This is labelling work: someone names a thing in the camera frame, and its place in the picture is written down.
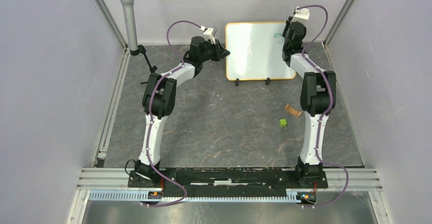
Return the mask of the yellow-framed whiteboard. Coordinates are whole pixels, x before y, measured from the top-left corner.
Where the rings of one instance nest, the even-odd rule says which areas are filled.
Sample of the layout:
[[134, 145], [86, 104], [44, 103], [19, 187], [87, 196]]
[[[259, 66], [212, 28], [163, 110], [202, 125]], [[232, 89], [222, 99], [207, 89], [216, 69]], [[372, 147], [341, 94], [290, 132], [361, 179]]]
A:
[[235, 22], [225, 26], [229, 81], [288, 80], [296, 71], [282, 59], [285, 22]]

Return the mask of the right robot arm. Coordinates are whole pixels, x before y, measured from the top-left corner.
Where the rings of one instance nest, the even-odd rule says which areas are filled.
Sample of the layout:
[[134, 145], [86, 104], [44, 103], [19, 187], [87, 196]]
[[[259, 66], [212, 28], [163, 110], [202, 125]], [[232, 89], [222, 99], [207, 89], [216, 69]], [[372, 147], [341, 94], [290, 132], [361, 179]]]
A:
[[326, 71], [309, 59], [303, 48], [305, 25], [295, 17], [287, 19], [282, 32], [282, 59], [303, 80], [300, 105], [306, 118], [304, 144], [294, 170], [294, 181], [308, 187], [324, 177], [323, 133], [330, 112], [336, 105], [336, 73]]

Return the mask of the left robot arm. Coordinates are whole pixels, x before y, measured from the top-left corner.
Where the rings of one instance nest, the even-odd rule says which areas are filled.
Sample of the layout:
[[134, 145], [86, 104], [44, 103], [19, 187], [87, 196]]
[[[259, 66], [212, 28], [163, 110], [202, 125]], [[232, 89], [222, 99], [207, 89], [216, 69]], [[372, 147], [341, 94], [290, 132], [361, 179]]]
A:
[[140, 156], [134, 164], [134, 172], [146, 186], [154, 187], [160, 181], [157, 169], [160, 165], [161, 138], [166, 120], [175, 107], [177, 87], [196, 77], [204, 62], [218, 62], [229, 54], [218, 39], [212, 42], [195, 36], [191, 39], [190, 49], [176, 67], [149, 76], [142, 101], [146, 120], [145, 137]]

